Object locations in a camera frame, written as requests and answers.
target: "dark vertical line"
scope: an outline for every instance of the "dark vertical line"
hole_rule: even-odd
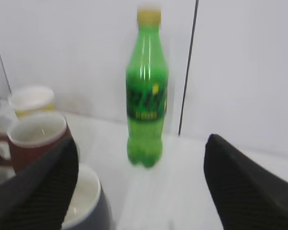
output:
[[[181,105],[181,113],[180,113],[180,122],[179,122],[178,135],[180,135],[180,132],[181,132],[184,99],[186,97],[186,91],[187,91],[187,83],[188,83],[188,75],[189,75],[189,68],[190,68],[190,60],[191,60],[191,55],[192,55],[192,47],[193,47],[193,38],[194,38],[194,30],[195,30],[195,24],[196,24],[198,1],[199,0],[195,1],[194,18],[193,18],[193,25],[192,25],[192,34],[191,34],[191,41],[190,41],[190,48],[189,48],[189,57],[188,57],[188,65],[187,65],[187,71],[186,71],[186,79],[185,79],[184,90],[183,90],[183,98],[182,98],[182,105]]]
[[[9,83],[8,77],[6,76],[6,72],[5,72],[5,68],[4,68],[4,65],[3,65],[3,61],[2,61],[2,58],[1,58],[1,54],[0,54],[0,63],[1,63],[2,69],[3,69],[3,74],[4,74],[4,77],[5,77],[6,83],[7,83],[7,85],[8,85],[9,91],[10,91],[10,93],[11,93],[10,83]]]

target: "white table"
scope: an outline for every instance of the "white table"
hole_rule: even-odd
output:
[[[165,135],[161,161],[147,170],[132,166],[127,159],[126,124],[65,115],[80,148],[80,162],[98,173],[119,230],[147,223],[167,223],[176,230],[223,229],[204,178],[206,140]],[[13,111],[1,101],[3,128],[15,120]],[[288,159],[243,152],[288,181]]]

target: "bottle base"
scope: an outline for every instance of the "bottle base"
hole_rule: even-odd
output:
[[[134,165],[142,164],[146,168],[151,168],[160,160],[162,148],[161,140],[129,138],[128,159]]]

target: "bottle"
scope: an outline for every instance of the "bottle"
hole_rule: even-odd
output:
[[[162,155],[168,67],[159,38],[161,11],[139,9],[137,19],[138,38],[126,70],[127,152],[132,164],[149,168]]]

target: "yellow bottle cap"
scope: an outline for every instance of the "yellow bottle cap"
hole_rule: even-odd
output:
[[[138,24],[139,25],[160,25],[161,10],[156,8],[139,8]]]

